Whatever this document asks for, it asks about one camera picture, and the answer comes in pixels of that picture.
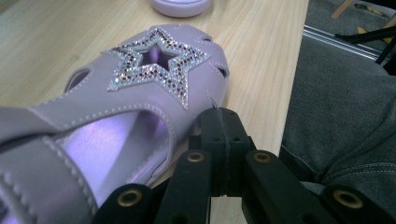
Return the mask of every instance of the rhinestone star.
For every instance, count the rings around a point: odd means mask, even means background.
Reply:
[[[195,47],[177,42],[162,28],[106,52],[121,58],[108,91],[155,81],[185,109],[188,109],[187,74],[209,57]]]

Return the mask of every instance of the chair leg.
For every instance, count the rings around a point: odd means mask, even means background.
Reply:
[[[383,28],[388,28],[388,27],[394,26],[394,25],[396,25],[396,13],[393,14],[392,18],[390,18],[388,20],[388,22],[384,25]]]
[[[332,18],[337,19],[341,15],[341,13],[343,13],[344,10],[353,3],[353,1],[354,0],[344,0],[344,2],[334,11],[334,13],[332,14]]]

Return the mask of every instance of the table surface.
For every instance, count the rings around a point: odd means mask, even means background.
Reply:
[[[214,0],[187,19],[149,0],[0,0],[0,106],[62,94],[69,76],[104,49],[152,25],[187,23],[209,33],[231,70],[223,104],[259,149],[279,151],[308,0]],[[239,199],[214,199],[212,223],[246,223]]]

